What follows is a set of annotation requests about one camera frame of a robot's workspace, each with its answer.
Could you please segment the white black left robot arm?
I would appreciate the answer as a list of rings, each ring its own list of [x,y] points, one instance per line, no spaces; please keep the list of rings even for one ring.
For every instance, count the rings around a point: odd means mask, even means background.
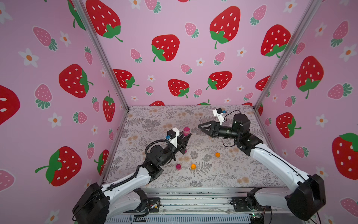
[[[145,210],[148,196],[142,187],[156,180],[163,173],[162,167],[176,160],[176,153],[185,154],[190,138],[191,134],[180,133],[151,142],[145,148],[144,162],[134,173],[109,184],[90,185],[74,206],[72,220],[78,224],[103,224],[124,212]]]

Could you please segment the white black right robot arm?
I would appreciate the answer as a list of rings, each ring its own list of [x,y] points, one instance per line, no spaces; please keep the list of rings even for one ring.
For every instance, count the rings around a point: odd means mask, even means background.
[[[224,117],[221,114],[217,117],[218,121],[199,124],[198,128],[212,138],[232,139],[240,151],[259,161],[286,185],[282,189],[251,190],[246,199],[248,209],[282,208],[303,221],[317,215],[326,204],[324,180],[319,175],[309,175],[274,153],[250,132],[250,120],[245,114],[235,114],[230,127],[222,125]]]

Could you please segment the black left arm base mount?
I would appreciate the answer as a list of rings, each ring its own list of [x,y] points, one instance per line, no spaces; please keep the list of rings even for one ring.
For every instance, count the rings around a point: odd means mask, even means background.
[[[141,218],[149,215],[151,212],[159,212],[160,208],[160,198],[159,197],[148,197],[148,195],[142,189],[135,189],[136,192],[140,197],[140,204],[135,209],[137,213],[140,215],[135,215],[135,218]]]

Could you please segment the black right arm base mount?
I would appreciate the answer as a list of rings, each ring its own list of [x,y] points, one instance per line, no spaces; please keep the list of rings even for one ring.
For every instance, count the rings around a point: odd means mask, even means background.
[[[262,212],[272,211],[270,206],[263,206],[255,199],[256,193],[262,188],[254,188],[246,197],[232,197],[230,204],[234,207],[235,211],[251,211]]]

